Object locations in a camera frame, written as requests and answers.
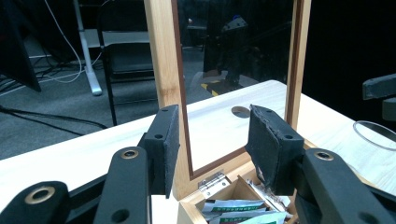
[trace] open wooden box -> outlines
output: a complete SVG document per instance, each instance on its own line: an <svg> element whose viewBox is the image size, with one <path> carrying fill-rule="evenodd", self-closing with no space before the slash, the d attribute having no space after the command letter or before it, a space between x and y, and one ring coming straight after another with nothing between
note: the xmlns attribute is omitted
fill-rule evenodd
<svg viewBox="0 0 396 224"><path fill-rule="evenodd" d="M194 157L191 157L189 132L192 129L189 129L183 88L177 0L145 0L145 5L160 107L181 105L180 150L173 187L174 196L180 201L178 223L206 223L198 209L205 201L205 195L198 190L199 183L222 172L231 181L231 185L211 196L225 199L230 197L227 192L231 189L239 190L236 187L237 182L241 181L238 176L244 179L255 178L255 168L243 148L232 148L232 152L226 156L199 169L192 168ZM299 112L310 5L310 0L293 0L288 85L284 101L285 120L293 128L297 126ZM252 195L247 191L236 193L239 196Z"/></svg>

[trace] black chair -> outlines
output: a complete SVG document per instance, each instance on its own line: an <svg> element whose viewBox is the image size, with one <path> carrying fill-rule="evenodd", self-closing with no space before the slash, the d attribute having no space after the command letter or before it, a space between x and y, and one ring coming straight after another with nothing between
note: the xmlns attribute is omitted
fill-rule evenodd
<svg viewBox="0 0 396 224"><path fill-rule="evenodd" d="M115 105L156 100L120 100L113 85L126 82L153 82L154 72L149 42L134 42L127 33L148 30L143 0L110 0L99 8L97 31L105 69L108 100L113 124L117 125Z"/></svg>

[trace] chair leg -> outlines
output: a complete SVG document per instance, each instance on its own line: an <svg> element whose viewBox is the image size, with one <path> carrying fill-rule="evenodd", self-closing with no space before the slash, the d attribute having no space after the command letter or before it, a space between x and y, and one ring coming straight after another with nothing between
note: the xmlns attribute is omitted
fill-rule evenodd
<svg viewBox="0 0 396 224"><path fill-rule="evenodd" d="M110 104L111 118L113 119L113 125L117 126L117 116L116 116L116 110L114 107L114 99L113 99L113 88L111 87L110 77L108 75L105 75L105 77L106 77L106 86L107 86L107 97L108 97L108 102Z"/></svg>

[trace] metal hinge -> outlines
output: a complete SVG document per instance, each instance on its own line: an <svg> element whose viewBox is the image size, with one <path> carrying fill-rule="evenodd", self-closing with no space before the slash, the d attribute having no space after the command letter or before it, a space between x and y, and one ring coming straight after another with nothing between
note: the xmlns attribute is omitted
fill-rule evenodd
<svg viewBox="0 0 396 224"><path fill-rule="evenodd" d="M216 194L220 190L230 185L230 180L223 172L217 172L198 183L198 190L200 190L205 198Z"/></svg>

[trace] screw hole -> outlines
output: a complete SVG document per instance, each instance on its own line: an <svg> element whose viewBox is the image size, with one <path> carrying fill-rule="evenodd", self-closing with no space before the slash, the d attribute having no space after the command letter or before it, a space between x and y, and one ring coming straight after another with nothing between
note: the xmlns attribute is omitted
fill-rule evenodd
<svg viewBox="0 0 396 224"><path fill-rule="evenodd" d="M332 161L334 160L334 156L332 156L331 154L327 153L327 152L315 152L315 156L321 160L324 161Z"/></svg>
<svg viewBox="0 0 396 224"><path fill-rule="evenodd" d="M121 154L121 157L125 160L136 158L139 155L139 152L136 150L127 150Z"/></svg>
<svg viewBox="0 0 396 224"><path fill-rule="evenodd" d="M129 212L126 209L121 209L111 216L111 220L115 223L121 223L129 217Z"/></svg>
<svg viewBox="0 0 396 224"><path fill-rule="evenodd" d="M375 216L365 212L359 213L359 218L365 223L371 223L371 224L379 223L378 219L376 219Z"/></svg>
<svg viewBox="0 0 396 224"><path fill-rule="evenodd" d="M29 204L43 203L48 200L55 193L54 187L41 187L30 192L26 198L25 202Z"/></svg>

